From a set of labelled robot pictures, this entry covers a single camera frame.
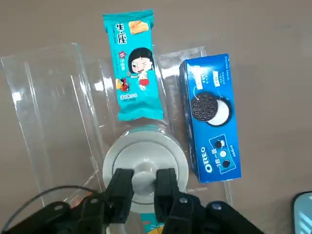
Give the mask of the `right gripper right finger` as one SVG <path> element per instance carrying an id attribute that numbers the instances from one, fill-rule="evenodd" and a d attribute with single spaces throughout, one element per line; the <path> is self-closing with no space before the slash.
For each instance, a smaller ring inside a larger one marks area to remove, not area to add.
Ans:
<path id="1" fill-rule="evenodd" d="M 156 172 L 154 211 L 163 234 L 262 234 L 247 218 L 223 201 L 205 207 L 200 199 L 179 191 L 173 168 Z"/>

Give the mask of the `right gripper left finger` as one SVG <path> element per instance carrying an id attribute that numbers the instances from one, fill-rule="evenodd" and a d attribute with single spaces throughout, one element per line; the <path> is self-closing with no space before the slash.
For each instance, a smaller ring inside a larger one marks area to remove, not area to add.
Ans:
<path id="1" fill-rule="evenodd" d="M 3 234 L 104 234 L 110 224 L 125 223 L 134 195 L 132 169 L 117 169 L 104 192 L 86 187 L 91 192 L 77 206 L 64 201 L 52 202 L 14 226 L 13 220 L 32 202 L 61 189 L 73 189 L 63 185 L 48 189 L 25 202 L 5 223 Z"/>

